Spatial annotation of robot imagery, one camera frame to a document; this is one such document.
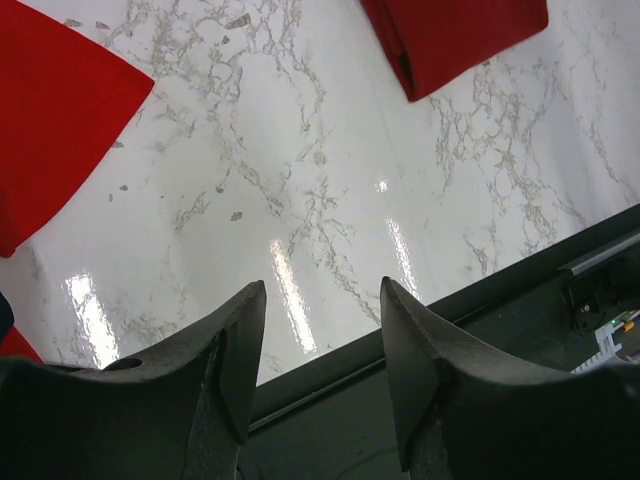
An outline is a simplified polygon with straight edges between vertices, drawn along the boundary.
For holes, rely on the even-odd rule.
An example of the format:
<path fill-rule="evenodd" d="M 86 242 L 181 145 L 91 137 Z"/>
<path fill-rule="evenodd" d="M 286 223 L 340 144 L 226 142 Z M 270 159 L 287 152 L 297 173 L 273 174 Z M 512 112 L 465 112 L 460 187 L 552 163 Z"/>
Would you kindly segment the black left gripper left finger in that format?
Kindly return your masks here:
<path fill-rule="evenodd" d="M 5 479 L 232 479 L 246 444 L 266 289 L 101 370 L 1 362 Z"/>

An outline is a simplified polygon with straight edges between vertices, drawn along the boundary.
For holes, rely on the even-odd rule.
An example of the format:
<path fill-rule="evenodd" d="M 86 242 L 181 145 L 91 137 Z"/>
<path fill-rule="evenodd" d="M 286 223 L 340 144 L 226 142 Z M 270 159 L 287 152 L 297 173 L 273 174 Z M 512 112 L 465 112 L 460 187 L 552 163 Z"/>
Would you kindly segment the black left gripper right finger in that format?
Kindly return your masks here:
<path fill-rule="evenodd" d="M 401 468 L 413 479 L 635 479 L 639 369 L 582 374 L 508 354 L 381 283 Z"/>

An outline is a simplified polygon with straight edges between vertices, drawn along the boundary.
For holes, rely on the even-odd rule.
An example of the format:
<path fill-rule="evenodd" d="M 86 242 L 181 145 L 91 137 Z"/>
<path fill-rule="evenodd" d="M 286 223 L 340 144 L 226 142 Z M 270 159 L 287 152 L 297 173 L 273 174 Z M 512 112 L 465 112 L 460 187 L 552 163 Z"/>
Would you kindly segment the dark red t shirt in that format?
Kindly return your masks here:
<path fill-rule="evenodd" d="M 411 102 L 549 23 L 545 0 L 370 0 L 361 5 Z"/>

